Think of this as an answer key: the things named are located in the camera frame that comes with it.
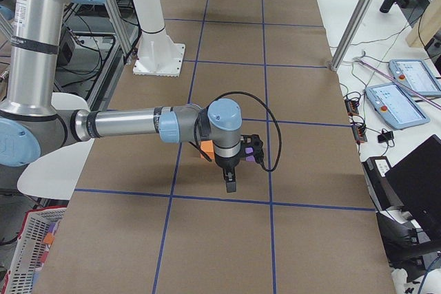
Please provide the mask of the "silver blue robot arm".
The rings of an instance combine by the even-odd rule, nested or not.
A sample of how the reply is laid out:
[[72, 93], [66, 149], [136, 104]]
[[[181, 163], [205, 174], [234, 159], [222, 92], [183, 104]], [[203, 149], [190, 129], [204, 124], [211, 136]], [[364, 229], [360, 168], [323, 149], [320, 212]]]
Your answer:
[[207, 107], [92, 111], [83, 98], [55, 92], [65, 8], [107, 1], [16, 0], [8, 88], [1, 102], [1, 164], [28, 166], [69, 145], [108, 136], [158, 134], [163, 142], [194, 146], [209, 140], [226, 190], [235, 192], [235, 168], [245, 149], [236, 101], [218, 97]]

